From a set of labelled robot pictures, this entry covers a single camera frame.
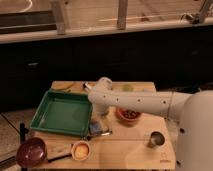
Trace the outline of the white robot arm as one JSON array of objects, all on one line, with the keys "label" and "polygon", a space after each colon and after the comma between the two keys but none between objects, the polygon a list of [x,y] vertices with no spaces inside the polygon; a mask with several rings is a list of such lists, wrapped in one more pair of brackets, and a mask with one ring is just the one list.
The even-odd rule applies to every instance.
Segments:
[{"label": "white robot arm", "polygon": [[197,93],[125,92],[100,78],[88,99],[102,112],[108,106],[149,113],[179,122],[176,171],[213,171],[213,90]]}]

